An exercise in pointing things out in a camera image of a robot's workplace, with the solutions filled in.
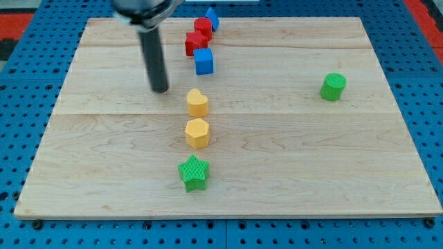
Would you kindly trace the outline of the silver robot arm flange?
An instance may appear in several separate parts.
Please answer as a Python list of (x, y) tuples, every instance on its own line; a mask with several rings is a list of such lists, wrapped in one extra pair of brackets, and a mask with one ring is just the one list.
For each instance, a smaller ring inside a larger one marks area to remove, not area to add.
[(184, 0), (111, 0), (117, 18), (124, 23), (153, 29), (170, 17)]

